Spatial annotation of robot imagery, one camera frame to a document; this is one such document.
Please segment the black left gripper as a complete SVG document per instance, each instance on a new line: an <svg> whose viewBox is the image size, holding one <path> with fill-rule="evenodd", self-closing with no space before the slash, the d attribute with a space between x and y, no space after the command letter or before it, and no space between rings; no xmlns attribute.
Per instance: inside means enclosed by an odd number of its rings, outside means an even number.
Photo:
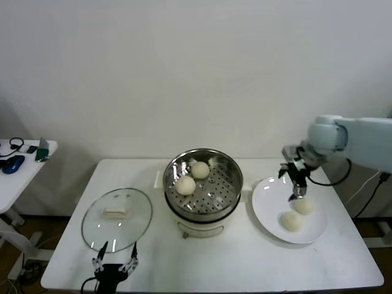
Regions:
<svg viewBox="0 0 392 294"><path fill-rule="evenodd" d="M131 256L122 266L117 263L102 263L106 253L108 241L99 250L97 257L92 259L95 278L98 281L97 294L115 294L120 282L128 278L128 273L133 273L138 266L137 242L134 243Z"/></svg>

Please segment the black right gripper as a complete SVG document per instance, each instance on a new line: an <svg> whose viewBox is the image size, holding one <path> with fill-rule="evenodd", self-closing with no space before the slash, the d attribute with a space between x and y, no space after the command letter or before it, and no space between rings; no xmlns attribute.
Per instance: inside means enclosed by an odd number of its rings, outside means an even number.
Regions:
<svg viewBox="0 0 392 294"><path fill-rule="evenodd" d="M307 166L302 159L289 159L287 163L282 163L278 171L278 178L282 178L286 173L293 185L293 193L289 196L288 201L295 201L304 198L307 191L306 178L308 175Z"/></svg>

